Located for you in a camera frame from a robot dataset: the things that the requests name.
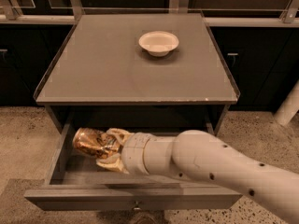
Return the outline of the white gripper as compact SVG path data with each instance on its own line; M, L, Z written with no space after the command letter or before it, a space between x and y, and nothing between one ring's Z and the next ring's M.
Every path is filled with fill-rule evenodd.
M120 153L106 159L97 159L96 164L112 172L131 175L148 175L144 163L146 144L153 137L150 133L130 133L120 128L109 128L107 134L113 136L120 145L124 145Z

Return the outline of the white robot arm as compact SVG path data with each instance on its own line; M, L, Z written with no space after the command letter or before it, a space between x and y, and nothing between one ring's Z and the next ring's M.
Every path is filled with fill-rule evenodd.
M120 147L97 164L132 175L209 182L236 191L289 224L299 224L299 174L251 159L212 134L117 134Z

